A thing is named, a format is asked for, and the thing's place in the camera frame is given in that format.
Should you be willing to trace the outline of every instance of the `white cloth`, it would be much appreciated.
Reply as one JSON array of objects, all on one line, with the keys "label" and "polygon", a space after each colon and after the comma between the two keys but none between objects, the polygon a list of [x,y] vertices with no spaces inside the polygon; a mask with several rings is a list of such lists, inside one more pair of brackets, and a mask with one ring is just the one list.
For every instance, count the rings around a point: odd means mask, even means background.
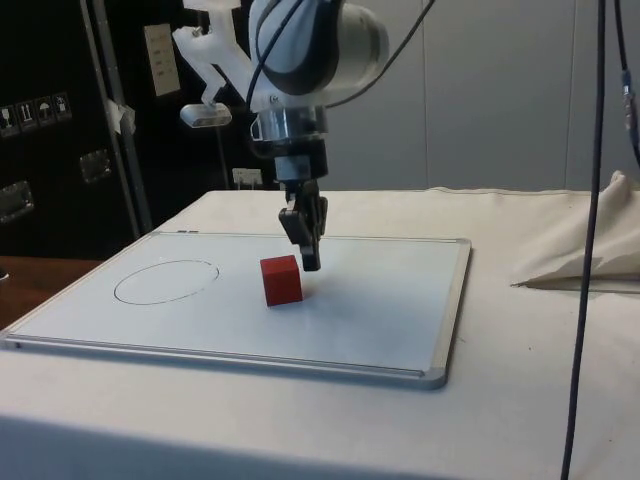
[{"label": "white cloth", "polygon": [[[558,478],[578,295],[508,280],[537,223],[584,208],[588,196],[328,197],[329,235],[473,242],[445,389],[0,351],[0,478]],[[161,229],[281,234],[283,201],[279,192],[211,193]],[[591,301],[576,478],[638,478],[638,318],[636,296]]]},{"label": "white cloth", "polygon": [[[593,254],[593,290],[640,293],[640,192],[621,172],[602,192]],[[580,286],[589,202],[563,216],[535,221],[532,238],[520,249],[512,283],[536,288]]]}]

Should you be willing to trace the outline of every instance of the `red cube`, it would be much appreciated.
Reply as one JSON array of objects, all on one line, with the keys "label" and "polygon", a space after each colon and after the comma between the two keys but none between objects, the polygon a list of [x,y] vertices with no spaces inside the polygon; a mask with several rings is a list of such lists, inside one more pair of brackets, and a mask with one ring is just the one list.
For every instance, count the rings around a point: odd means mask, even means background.
[{"label": "red cube", "polygon": [[267,297],[267,305],[285,305],[301,302],[302,283],[300,281],[300,269],[296,257],[268,258],[260,261],[264,291]]}]

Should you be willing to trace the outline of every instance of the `whiteboard frame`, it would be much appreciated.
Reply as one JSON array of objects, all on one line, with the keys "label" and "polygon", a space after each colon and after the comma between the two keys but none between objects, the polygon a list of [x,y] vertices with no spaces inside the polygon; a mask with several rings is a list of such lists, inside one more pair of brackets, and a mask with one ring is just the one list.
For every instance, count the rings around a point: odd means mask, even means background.
[{"label": "whiteboard frame", "polygon": [[[199,235],[203,232],[184,233],[184,235]],[[95,270],[73,283],[62,292],[36,308],[4,331],[0,332],[0,348],[7,350],[20,349],[25,352],[62,353],[68,355],[112,357],[135,360],[169,359],[188,363],[204,363],[216,367],[243,367],[245,369],[270,370],[276,374],[313,374],[320,378],[336,378],[345,380],[383,381],[405,386],[416,386],[425,389],[443,387],[448,380],[449,361],[453,349],[453,340],[457,326],[467,270],[471,258],[471,242],[466,239],[429,239],[429,238],[390,238],[390,237],[344,237],[333,236],[326,238],[341,240],[389,240],[389,241],[420,241],[429,243],[456,243],[459,246],[452,284],[449,288],[447,309],[442,319],[436,347],[430,362],[430,368],[425,370],[405,370],[376,366],[327,363],[314,360],[300,360],[289,358],[262,357],[246,354],[219,353],[208,351],[181,350],[161,347],[146,347],[136,345],[118,345],[102,342],[76,341],[69,339],[44,338],[20,335],[20,327],[35,318],[39,312],[59,298],[68,295],[75,288],[94,276],[100,275],[103,269],[118,262],[120,258],[129,255],[143,243],[156,235],[176,235],[170,232],[155,232],[147,235],[126,248],[111,260],[105,262]],[[282,238],[281,235],[242,235],[224,233],[206,233],[210,236],[222,237],[267,237]]]}]

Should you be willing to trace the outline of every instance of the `black panel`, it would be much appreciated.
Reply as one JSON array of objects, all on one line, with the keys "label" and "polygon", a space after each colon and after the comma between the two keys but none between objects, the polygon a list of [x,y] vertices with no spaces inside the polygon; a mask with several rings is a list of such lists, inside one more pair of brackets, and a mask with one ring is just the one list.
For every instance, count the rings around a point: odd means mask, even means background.
[{"label": "black panel", "polygon": [[[222,144],[214,130],[193,130],[181,122],[180,110],[201,102],[205,84],[175,47],[181,90],[156,97],[144,27],[168,23],[172,31],[183,26],[206,30],[208,15],[185,10],[182,0],[106,0],[105,6],[125,100],[136,111],[136,150],[154,225],[206,192],[233,185],[233,168],[260,168],[265,183],[277,188],[273,163],[256,159],[246,146],[248,118],[233,88],[217,96],[218,101],[237,107],[232,125],[220,130]],[[248,48],[248,8],[234,12],[234,18],[240,44]]]},{"label": "black panel", "polygon": [[0,255],[107,258],[133,233],[115,163],[91,184],[80,168],[88,153],[115,156],[79,2],[3,2],[0,17],[0,107],[65,93],[71,110],[0,138],[0,188],[26,180],[35,203],[0,225]]}]

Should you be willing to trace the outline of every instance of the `whiteboard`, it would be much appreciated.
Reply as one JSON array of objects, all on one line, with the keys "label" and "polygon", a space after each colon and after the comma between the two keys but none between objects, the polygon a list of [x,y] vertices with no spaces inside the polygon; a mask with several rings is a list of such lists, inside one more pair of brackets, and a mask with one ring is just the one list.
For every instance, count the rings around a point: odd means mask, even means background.
[{"label": "whiteboard", "polygon": [[4,343],[441,386],[470,248],[325,238],[322,270],[302,272],[304,302],[268,308],[260,260],[298,256],[285,237],[155,233],[16,323]]}]

